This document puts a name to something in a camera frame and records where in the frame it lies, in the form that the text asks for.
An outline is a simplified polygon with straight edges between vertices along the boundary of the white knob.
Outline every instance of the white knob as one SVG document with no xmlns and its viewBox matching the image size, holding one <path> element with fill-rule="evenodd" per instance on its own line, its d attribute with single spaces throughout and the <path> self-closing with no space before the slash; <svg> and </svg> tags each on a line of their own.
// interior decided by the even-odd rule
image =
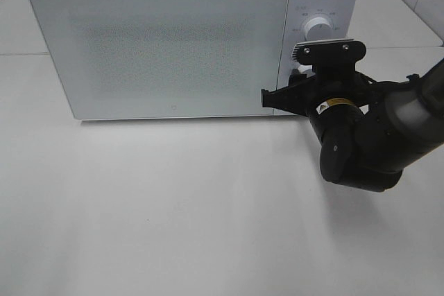
<svg viewBox="0 0 444 296">
<path fill-rule="evenodd" d="M 325 17 L 313 17 L 304 25 L 305 40 L 327 40 L 332 36 L 332 24 Z"/>
</svg>

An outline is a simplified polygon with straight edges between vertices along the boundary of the microwave control panel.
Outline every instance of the microwave control panel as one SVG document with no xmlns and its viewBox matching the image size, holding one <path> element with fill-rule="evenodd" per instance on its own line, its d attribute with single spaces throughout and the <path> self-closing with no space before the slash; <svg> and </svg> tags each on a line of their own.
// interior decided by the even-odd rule
<svg viewBox="0 0 444 296">
<path fill-rule="evenodd" d="M 344 38 L 355 0 L 289 0 L 277 88 L 286 87 L 291 70 L 298 64 L 291 58 L 296 43 Z"/>
</svg>

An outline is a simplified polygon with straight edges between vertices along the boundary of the perforated mesh panel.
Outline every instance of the perforated mesh panel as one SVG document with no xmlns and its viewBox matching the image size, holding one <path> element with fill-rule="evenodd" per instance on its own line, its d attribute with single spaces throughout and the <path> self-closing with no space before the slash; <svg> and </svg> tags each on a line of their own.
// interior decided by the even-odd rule
<svg viewBox="0 0 444 296">
<path fill-rule="evenodd" d="M 286 0 L 33 0 L 77 118 L 267 114 Z"/>
</svg>

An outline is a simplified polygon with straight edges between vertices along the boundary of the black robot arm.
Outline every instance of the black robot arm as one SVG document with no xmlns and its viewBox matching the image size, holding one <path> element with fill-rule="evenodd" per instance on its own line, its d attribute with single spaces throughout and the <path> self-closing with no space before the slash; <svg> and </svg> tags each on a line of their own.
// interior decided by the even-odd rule
<svg viewBox="0 0 444 296">
<path fill-rule="evenodd" d="M 297 44 L 295 60 L 315 75 L 295 70 L 288 87 L 262 90 L 262 105 L 309 118 L 325 180 L 381 192 L 444 143 L 444 60 L 422 78 L 377 82 L 355 70 L 365 54 L 353 40 Z"/>
</svg>

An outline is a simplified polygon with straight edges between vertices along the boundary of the microwave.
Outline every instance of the microwave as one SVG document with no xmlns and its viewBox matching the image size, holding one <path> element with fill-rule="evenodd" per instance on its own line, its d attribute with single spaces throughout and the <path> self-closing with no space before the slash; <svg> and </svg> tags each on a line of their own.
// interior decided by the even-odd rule
<svg viewBox="0 0 444 296">
<path fill-rule="evenodd" d="M 272 116 L 296 43 L 346 36 L 355 0 L 30 0 L 76 119 Z"/>
</svg>

